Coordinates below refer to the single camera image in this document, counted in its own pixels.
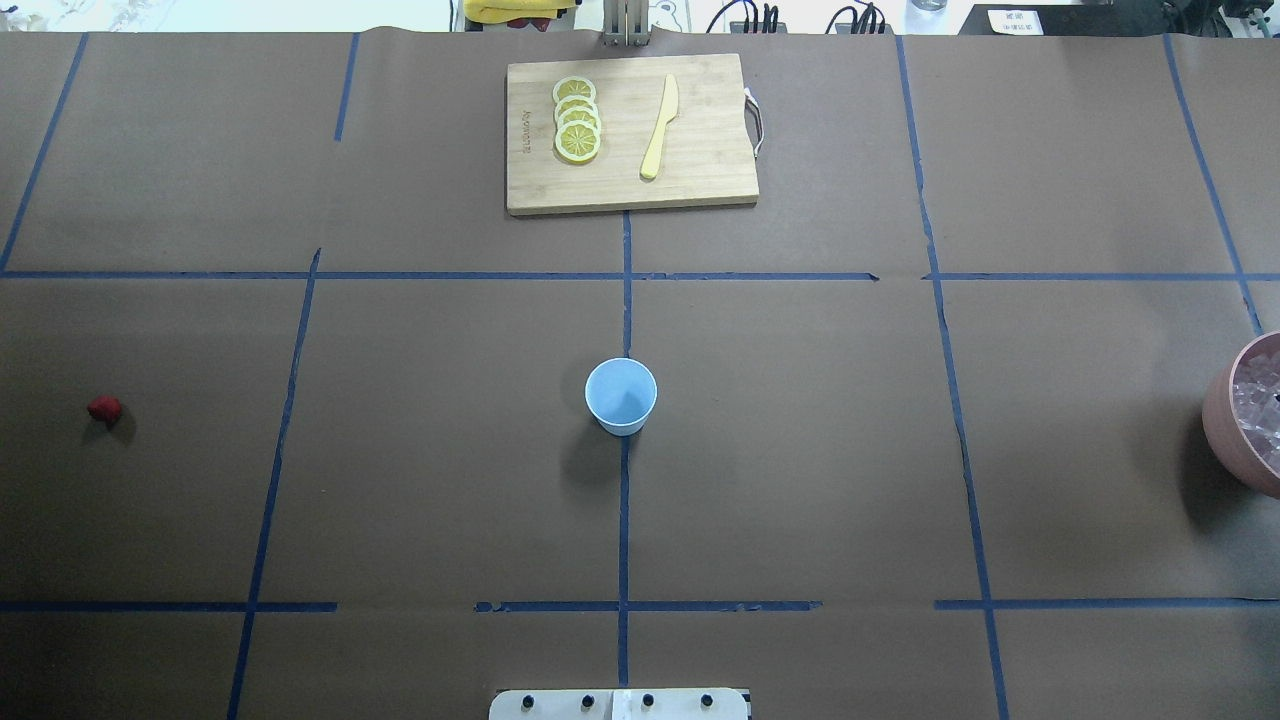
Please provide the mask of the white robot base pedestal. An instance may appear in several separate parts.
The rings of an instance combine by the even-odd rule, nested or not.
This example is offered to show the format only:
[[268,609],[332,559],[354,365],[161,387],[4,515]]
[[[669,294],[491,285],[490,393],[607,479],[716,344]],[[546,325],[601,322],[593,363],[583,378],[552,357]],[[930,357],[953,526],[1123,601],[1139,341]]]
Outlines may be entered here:
[[489,719],[751,719],[746,691],[728,687],[509,689]]

